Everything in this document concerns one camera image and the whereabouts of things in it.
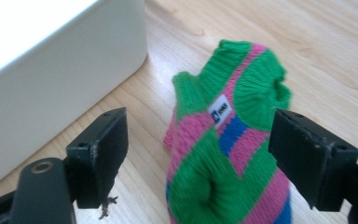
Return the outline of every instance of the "wooden surface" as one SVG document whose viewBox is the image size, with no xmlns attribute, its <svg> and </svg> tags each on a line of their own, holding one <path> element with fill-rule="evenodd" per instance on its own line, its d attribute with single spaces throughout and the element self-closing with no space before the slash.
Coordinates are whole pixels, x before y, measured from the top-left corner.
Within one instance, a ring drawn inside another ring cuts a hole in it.
<svg viewBox="0 0 358 224">
<path fill-rule="evenodd" d="M 16 188 L 20 170 L 65 147 L 104 111 L 126 106 L 127 159 L 111 192 L 118 204 L 77 210 L 78 223 L 168 223 L 165 178 L 170 153 L 162 146 L 175 103 L 172 76 L 197 74 L 218 41 L 253 41 L 270 47 L 287 69 L 291 110 L 315 120 L 358 147 L 358 1 L 146 0 L 148 57 L 144 65 L 32 158 L 0 182 L 0 195 Z M 311 211 L 293 190 L 294 223 L 345 223 L 341 213 Z"/>
</svg>

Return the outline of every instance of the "striped sweater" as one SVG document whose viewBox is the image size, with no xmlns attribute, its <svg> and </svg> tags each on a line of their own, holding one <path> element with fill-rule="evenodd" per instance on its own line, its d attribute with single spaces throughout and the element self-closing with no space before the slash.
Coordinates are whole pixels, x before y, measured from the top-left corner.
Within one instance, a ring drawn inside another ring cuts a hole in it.
<svg viewBox="0 0 358 224">
<path fill-rule="evenodd" d="M 198 76 L 175 76 L 171 223 L 290 223 L 289 181 L 268 152 L 276 107 L 289 106 L 271 50 L 222 40 Z"/>
</svg>

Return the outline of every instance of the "white box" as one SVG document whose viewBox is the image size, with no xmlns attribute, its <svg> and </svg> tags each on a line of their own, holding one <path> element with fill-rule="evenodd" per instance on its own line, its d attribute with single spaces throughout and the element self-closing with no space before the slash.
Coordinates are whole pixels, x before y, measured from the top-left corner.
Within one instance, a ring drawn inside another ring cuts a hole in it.
<svg viewBox="0 0 358 224">
<path fill-rule="evenodd" d="M 145 56 L 144 1 L 101 0 L 1 69 L 0 179 L 133 74 Z"/>
</svg>

